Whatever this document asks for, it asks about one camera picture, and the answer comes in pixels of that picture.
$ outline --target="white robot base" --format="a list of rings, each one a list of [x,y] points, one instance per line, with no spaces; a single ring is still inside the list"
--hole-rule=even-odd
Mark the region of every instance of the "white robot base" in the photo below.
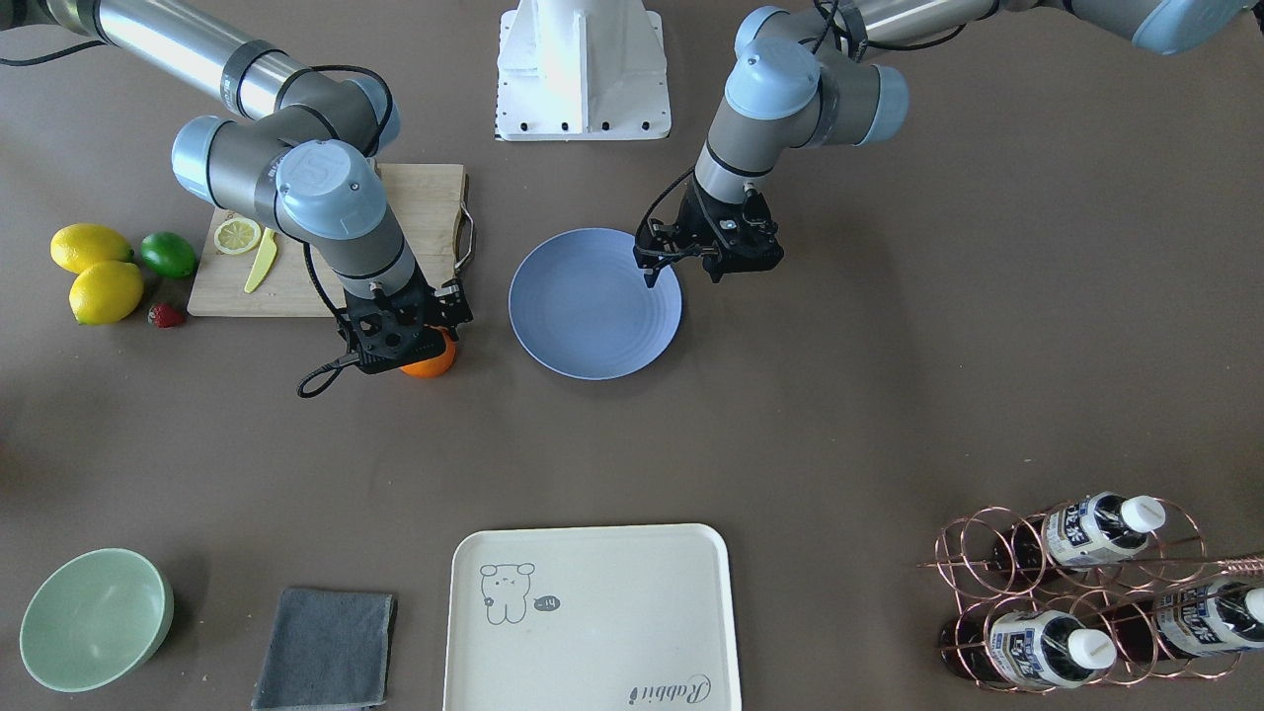
[[[641,0],[522,0],[502,15],[499,34],[498,139],[670,133],[662,19]]]

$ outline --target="blue plate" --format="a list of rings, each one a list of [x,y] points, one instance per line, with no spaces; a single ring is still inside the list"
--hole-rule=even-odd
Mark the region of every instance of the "blue plate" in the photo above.
[[[518,342],[545,367],[599,381],[648,366],[676,335],[680,282],[670,267],[646,288],[626,232],[585,228],[536,247],[509,285]]]

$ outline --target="brown table surface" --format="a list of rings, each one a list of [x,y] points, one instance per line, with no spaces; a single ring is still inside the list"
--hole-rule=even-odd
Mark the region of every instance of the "brown table surface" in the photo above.
[[[437,381],[349,373],[313,401],[297,380],[340,353],[320,319],[76,325],[53,232],[198,238],[211,207],[171,176],[171,142],[225,110],[118,49],[0,71],[0,706],[246,708],[278,595],[316,586],[397,593],[389,707],[439,708],[464,536],[676,521],[728,541],[746,708],[1258,705],[1264,655],[1217,683],[976,691],[933,652],[953,602],[915,568],[954,516],[1103,488],[1179,502],[1215,553],[1264,547],[1248,18],[1169,58],[1053,10],[882,57],[913,91],[900,135],[787,152],[767,186],[782,264],[718,286],[681,266],[667,352],[593,383],[518,345],[509,280],[554,234],[631,229],[690,164],[758,3],[650,3],[675,124],[613,144],[493,140],[506,0],[201,5],[384,75],[404,128],[382,159],[466,166],[477,320]],[[75,40],[6,32],[0,56]],[[23,611],[102,547],[167,572],[171,635],[109,687],[49,692],[19,658]]]

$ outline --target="water bottle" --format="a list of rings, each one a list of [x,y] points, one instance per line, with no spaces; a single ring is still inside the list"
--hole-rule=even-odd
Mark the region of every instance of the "water bottle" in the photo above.
[[[1106,674],[1116,659],[1115,641],[1066,612],[1009,612],[991,629],[967,617],[939,634],[944,663],[958,677],[1025,691],[1076,688]]]
[[[1192,659],[1264,649],[1264,587],[1220,578],[1121,607],[1114,625],[1120,648],[1133,662]]]
[[[999,571],[1016,569],[1019,579],[1044,583],[1058,573],[1049,566],[1086,571],[1093,566],[1133,558],[1150,543],[1150,531],[1167,522],[1167,511],[1153,496],[1124,498],[1105,491],[1052,511],[1039,539],[1033,526],[1016,525],[1006,538],[1014,555],[997,543],[991,566]],[[1045,574],[1038,574],[1042,562]]]

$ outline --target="white bottle cap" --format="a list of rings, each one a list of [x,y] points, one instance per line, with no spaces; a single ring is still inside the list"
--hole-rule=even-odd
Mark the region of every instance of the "white bottle cap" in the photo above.
[[[1150,533],[1168,520],[1163,504],[1153,496],[1134,496],[1120,506],[1124,525],[1136,533]]]
[[[1067,638],[1071,660],[1085,669],[1109,669],[1115,663],[1115,641],[1101,630],[1076,630]]]
[[[1264,622],[1264,587],[1246,593],[1246,611],[1251,614],[1251,617]]]

